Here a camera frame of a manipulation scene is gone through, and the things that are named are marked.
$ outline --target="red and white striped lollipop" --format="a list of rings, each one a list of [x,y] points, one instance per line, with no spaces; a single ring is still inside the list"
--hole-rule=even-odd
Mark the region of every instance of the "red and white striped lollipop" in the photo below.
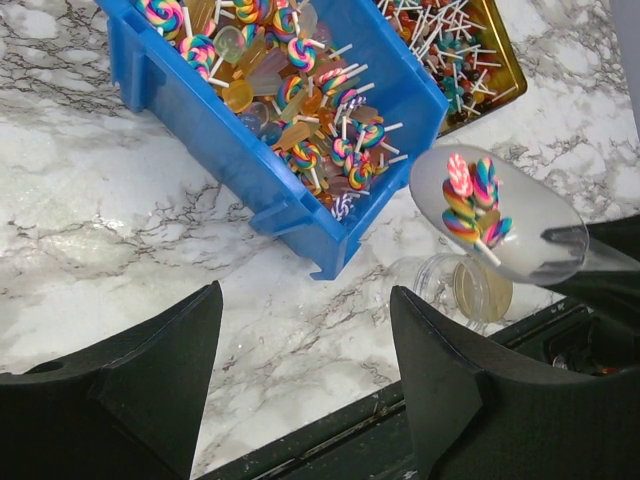
[[[469,174],[469,166],[462,158],[462,155],[457,153],[451,155],[447,163],[447,170],[449,171],[449,179],[454,192],[463,198],[473,195],[473,182]]]

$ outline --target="glass jar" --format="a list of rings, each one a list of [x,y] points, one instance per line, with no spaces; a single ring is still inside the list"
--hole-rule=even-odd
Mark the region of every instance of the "glass jar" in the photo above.
[[[440,313],[480,331],[499,321],[511,305],[513,284],[485,268],[473,257],[453,253],[426,259],[405,257],[389,267],[385,296],[400,285]]]

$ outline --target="pile of candy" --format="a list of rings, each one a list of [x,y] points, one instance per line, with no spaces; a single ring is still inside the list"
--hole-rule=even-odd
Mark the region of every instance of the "pile of candy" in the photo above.
[[[496,50],[482,44],[486,27],[465,12],[469,0],[374,1],[449,100],[450,126],[488,112],[517,90],[488,87],[502,64]]]
[[[309,0],[137,0],[137,9],[339,221],[408,158]]]
[[[496,265],[500,260],[491,252],[509,234],[513,221],[500,218],[499,182],[490,158],[467,165],[458,154],[447,164],[449,178],[442,184],[442,194],[451,207],[442,214],[445,226],[457,238],[472,243]]]

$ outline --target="blue plastic bin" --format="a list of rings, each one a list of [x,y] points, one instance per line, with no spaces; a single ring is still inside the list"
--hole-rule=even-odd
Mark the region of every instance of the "blue plastic bin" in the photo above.
[[[368,64],[362,83],[375,82],[367,104],[391,125],[391,143],[409,160],[393,165],[357,200],[342,223],[252,135],[211,88],[165,41],[130,0],[96,0],[109,16],[112,81],[129,109],[151,110],[218,181],[253,212],[250,225],[282,239],[333,280],[360,246],[360,238],[396,190],[408,183],[416,156],[431,147],[447,100],[372,0],[312,0],[334,43],[353,44],[347,62]]]

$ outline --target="jar mouth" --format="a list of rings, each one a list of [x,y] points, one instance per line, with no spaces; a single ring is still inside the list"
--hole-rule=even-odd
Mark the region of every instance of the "jar mouth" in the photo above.
[[[434,255],[420,267],[413,291],[450,317],[452,308],[458,310],[468,319],[469,328],[475,330],[487,323],[490,301],[487,276],[471,257],[451,253]]]

